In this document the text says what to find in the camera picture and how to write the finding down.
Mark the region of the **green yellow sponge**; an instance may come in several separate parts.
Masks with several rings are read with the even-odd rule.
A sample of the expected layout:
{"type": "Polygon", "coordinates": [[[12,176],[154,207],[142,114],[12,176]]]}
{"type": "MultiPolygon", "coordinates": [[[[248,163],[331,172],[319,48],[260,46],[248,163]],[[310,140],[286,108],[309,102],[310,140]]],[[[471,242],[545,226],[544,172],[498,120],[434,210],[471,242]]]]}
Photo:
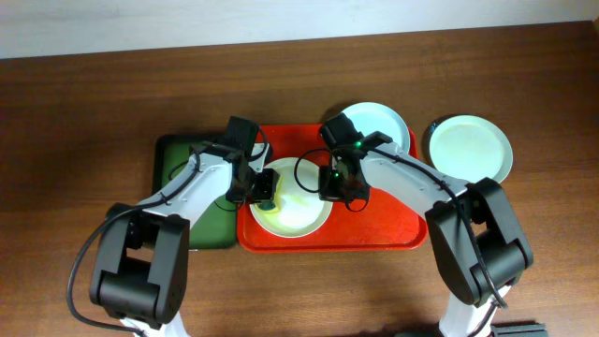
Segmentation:
{"type": "Polygon", "coordinates": [[[270,197],[269,199],[265,199],[259,201],[256,206],[262,212],[277,212],[279,210],[277,206],[277,190],[281,185],[282,179],[281,176],[276,174],[273,177],[273,180],[266,190],[266,194],[270,197]]]}

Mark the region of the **white plate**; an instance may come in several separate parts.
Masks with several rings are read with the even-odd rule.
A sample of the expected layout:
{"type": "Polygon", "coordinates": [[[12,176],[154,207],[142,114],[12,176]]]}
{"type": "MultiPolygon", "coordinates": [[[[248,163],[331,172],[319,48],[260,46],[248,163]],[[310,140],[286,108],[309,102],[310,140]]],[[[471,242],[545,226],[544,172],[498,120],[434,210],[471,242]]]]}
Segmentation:
{"type": "Polygon", "coordinates": [[[274,207],[267,209],[260,203],[250,205],[258,224],[282,238],[299,238],[317,231],[329,218],[332,203],[306,192],[297,184],[294,174],[297,157],[277,159],[266,166],[279,174],[275,187],[274,207]]]}

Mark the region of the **pale green plate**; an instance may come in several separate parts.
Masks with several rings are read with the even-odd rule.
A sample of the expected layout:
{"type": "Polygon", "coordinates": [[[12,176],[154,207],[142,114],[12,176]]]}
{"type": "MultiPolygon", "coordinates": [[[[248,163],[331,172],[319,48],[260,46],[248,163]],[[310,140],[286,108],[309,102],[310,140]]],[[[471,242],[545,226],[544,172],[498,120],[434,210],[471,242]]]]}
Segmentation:
{"type": "Polygon", "coordinates": [[[431,165],[449,176],[476,183],[497,183],[509,175],[514,155],[505,133],[474,115],[456,115],[431,126],[428,145],[431,165]]]}

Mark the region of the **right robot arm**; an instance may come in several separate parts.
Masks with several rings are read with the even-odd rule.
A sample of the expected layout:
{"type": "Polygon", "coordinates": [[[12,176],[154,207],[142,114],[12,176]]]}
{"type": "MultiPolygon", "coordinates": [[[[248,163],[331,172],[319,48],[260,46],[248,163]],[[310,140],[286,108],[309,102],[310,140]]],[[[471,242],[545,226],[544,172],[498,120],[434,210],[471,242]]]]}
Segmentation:
{"type": "Polygon", "coordinates": [[[319,134],[329,162],[319,170],[317,193],[326,201],[367,201],[380,189],[429,229],[437,269],[450,291],[437,336],[544,336],[541,324],[492,324],[504,294],[533,265],[533,251],[503,188],[447,176],[407,154],[380,131],[365,136],[343,113],[319,134]]]}

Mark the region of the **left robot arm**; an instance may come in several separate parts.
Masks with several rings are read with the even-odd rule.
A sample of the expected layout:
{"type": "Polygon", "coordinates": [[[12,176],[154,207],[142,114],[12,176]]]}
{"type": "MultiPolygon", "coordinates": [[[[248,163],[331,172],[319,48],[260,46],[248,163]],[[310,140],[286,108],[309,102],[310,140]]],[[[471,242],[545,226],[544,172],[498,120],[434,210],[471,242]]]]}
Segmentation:
{"type": "Polygon", "coordinates": [[[237,211],[271,201],[277,175],[261,128],[241,117],[223,136],[189,150],[168,183],[134,206],[114,204],[92,238],[99,242],[90,300],[118,319],[113,330],[136,336],[181,336],[178,313],[187,285],[193,225],[218,199],[237,211]]]}

